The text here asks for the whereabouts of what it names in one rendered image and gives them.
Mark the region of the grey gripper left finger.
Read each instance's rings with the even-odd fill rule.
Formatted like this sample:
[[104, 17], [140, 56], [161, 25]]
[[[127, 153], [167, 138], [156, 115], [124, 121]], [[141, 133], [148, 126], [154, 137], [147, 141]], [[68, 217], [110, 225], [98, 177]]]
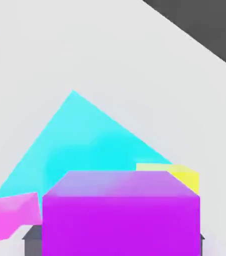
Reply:
[[42, 256], [42, 225], [33, 225], [22, 240], [24, 256]]

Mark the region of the small purple cube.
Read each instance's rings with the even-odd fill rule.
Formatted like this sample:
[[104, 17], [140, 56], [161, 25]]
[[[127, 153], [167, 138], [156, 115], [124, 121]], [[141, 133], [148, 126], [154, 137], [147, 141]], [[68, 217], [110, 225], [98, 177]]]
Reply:
[[200, 253], [200, 197], [167, 171], [70, 171], [42, 198], [42, 256]]

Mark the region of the small pink cube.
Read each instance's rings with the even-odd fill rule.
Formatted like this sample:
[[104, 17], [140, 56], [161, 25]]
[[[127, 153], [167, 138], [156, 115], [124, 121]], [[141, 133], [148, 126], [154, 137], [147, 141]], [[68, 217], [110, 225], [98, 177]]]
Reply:
[[42, 224], [36, 192], [0, 198], [0, 241], [12, 236], [23, 225]]

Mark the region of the small yellow cube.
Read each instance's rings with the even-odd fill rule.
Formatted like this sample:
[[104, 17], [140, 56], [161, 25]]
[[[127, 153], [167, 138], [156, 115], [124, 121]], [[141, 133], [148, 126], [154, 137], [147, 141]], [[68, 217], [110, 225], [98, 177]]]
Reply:
[[167, 171], [197, 195], [199, 194], [199, 173], [182, 164], [137, 163], [137, 171]]

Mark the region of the large cyan box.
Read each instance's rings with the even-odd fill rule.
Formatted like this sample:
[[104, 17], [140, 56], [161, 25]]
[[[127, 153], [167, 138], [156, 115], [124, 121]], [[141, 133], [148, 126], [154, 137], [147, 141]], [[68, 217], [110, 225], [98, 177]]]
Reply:
[[168, 160], [72, 91], [0, 187], [0, 198], [42, 198], [69, 171], [134, 170]]

